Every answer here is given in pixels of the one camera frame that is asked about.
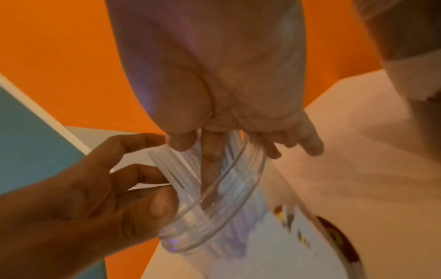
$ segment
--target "blue panel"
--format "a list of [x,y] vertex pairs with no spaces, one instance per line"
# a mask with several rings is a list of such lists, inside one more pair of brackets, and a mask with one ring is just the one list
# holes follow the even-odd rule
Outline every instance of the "blue panel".
[[[0,87],[0,194],[51,177],[83,156]],[[79,278],[105,279],[104,261]]]

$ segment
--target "white trim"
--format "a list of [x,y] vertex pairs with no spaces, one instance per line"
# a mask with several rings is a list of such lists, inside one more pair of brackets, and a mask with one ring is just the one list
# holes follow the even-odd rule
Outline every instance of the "white trim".
[[88,148],[82,141],[80,141],[76,136],[74,136],[68,129],[66,129],[60,122],[55,120],[50,114],[48,114],[42,107],[40,107],[36,102],[24,94],[20,89],[18,89],[12,82],[0,74],[0,86],[6,89],[6,91],[16,98],[21,104],[27,107],[35,115],[37,115],[41,120],[43,120],[52,129],[57,131],[62,137],[69,141],[73,146],[75,146],[79,151],[84,154],[90,152]]

